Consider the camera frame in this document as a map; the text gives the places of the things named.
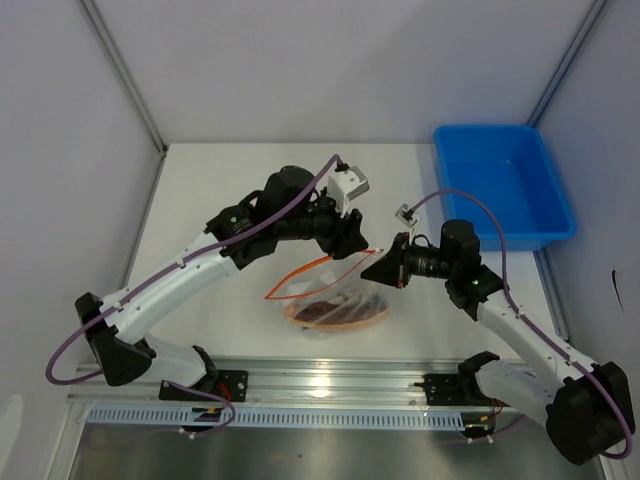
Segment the clear zip top bag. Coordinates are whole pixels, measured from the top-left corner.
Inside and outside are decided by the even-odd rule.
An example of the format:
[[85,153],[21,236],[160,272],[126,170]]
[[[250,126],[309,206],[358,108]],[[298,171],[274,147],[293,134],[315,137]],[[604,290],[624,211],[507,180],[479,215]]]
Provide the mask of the clear zip top bag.
[[[383,254],[382,248],[372,248],[357,252],[343,260],[333,260],[329,256],[318,258],[285,275],[264,299],[277,303],[284,317],[284,309],[289,305],[305,306],[319,301],[331,303],[338,295],[348,292],[376,292],[386,299],[390,312],[389,302],[378,284],[360,278],[361,272],[379,260]],[[368,328],[332,333],[298,327],[286,319],[285,321],[309,340],[324,340],[332,336],[354,333],[382,322]]]

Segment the toy meat slice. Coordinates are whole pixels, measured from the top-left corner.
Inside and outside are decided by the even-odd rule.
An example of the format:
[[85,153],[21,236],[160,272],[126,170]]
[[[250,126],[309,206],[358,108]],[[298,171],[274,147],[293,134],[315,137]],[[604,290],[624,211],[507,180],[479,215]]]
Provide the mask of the toy meat slice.
[[384,311],[341,309],[327,301],[305,306],[289,305],[284,309],[284,317],[290,324],[332,333],[368,328],[384,320],[388,313],[389,306]]

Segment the toy green onion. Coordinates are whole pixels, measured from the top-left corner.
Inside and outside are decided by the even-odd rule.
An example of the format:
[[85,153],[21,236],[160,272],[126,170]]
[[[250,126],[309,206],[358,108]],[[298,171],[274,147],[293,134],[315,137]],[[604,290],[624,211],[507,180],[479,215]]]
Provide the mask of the toy green onion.
[[386,299],[379,293],[348,292],[335,297],[332,304],[341,309],[373,309],[384,311],[388,308]]

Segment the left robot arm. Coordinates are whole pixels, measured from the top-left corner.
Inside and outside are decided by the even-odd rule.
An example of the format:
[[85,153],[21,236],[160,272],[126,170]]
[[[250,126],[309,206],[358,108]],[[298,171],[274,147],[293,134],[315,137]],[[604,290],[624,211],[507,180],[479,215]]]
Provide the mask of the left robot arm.
[[220,211],[174,259],[135,286],[75,302],[101,375],[111,387],[141,377],[170,382],[197,400],[216,390],[218,371],[200,346],[179,347],[153,337],[165,316],[210,284],[226,279],[275,252],[283,241],[313,240],[341,260],[367,248],[362,215],[349,204],[369,182],[356,167],[338,163],[326,187],[298,166],[285,166],[265,186]]

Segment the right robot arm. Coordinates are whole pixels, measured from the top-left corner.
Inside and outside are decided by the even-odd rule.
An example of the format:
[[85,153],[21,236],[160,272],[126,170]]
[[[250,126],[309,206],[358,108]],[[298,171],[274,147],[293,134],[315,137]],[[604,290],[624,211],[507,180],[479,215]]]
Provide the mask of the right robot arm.
[[529,366],[512,368],[491,352],[459,366],[458,395],[468,403],[500,400],[542,426],[556,450],[582,465],[602,455],[621,460],[633,449],[635,419],[625,372],[599,364],[539,326],[513,298],[504,275],[483,264],[473,225],[450,220],[437,247],[395,236],[362,279],[402,289],[414,276],[441,279],[450,301],[492,331]]

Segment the blue plastic bin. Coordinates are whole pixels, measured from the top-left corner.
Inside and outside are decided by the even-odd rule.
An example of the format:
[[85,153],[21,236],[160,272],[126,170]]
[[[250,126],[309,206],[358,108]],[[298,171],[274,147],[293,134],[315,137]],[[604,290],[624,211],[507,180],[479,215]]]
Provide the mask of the blue plastic bin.
[[526,125],[444,125],[433,134],[446,219],[474,225],[485,251],[498,251],[501,228],[510,251],[538,251],[568,240],[576,222],[540,133]]

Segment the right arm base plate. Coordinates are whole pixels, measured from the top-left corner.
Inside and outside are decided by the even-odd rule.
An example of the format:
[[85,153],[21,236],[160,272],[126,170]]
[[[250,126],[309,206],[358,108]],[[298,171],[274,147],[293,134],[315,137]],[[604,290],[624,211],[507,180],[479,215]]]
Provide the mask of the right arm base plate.
[[490,407],[494,404],[480,391],[475,378],[469,375],[429,373],[413,386],[424,392],[429,406]]

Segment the aluminium rail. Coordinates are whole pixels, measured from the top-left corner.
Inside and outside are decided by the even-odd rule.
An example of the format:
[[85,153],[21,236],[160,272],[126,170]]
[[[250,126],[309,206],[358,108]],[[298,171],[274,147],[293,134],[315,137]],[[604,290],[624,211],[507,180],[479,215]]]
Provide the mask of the aluminium rail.
[[411,410],[426,406],[415,386],[426,374],[453,374],[460,361],[218,357],[221,370],[248,373],[242,407]]

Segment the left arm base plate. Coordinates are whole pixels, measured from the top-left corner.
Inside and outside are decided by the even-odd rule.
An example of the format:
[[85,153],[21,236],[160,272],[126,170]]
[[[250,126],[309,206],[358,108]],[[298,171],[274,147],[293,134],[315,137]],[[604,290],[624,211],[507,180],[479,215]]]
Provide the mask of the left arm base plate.
[[246,401],[249,372],[246,370],[219,370],[215,380],[206,377],[192,386],[194,393],[185,388],[177,388],[163,381],[159,389],[159,399],[163,401],[212,401],[211,395],[224,398],[231,403]]

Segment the right frame post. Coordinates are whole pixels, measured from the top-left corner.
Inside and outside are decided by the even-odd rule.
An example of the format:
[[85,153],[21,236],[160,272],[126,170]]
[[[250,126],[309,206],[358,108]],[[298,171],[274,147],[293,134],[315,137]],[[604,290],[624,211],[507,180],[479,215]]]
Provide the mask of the right frame post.
[[614,1],[612,0],[594,0],[589,3],[586,13],[572,34],[559,62],[527,117],[527,126],[537,128],[541,124],[580,56],[585,52],[591,37],[597,31],[607,11],[613,4]]

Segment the frame post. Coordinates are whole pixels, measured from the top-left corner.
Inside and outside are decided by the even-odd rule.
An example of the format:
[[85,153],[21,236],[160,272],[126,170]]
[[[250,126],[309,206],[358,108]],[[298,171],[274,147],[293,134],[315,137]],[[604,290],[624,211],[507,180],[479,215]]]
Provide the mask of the frame post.
[[164,155],[168,150],[167,143],[141,94],[139,86],[132,75],[127,62],[117,45],[115,37],[105,21],[98,3],[93,0],[78,0],[76,4],[81,11],[99,49],[109,64],[111,71],[129,102],[134,114],[143,126],[154,149]]
[[572,34],[559,62],[527,117],[527,126],[537,128],[541,124],[580,56],[585,52],[591,37],[597,31],[607,11],[613,4],[614,1],[612,0],[594,0],[589,3],[586,13]]

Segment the left frame post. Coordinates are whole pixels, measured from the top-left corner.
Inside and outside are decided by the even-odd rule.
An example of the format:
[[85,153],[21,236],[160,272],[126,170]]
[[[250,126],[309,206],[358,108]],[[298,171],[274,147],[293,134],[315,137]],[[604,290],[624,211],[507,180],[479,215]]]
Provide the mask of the left frame post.
[[154,149],[164,155],[168,150],[167,143],[141,94],[139,86],[132,75],[127,62],[117,45],[115,37],[105,21],[98,3],[93,0],[78,0],[76,4],[81,11],[99,49],[109,64],[111,71],[129,102],[134,114],[143,126]]

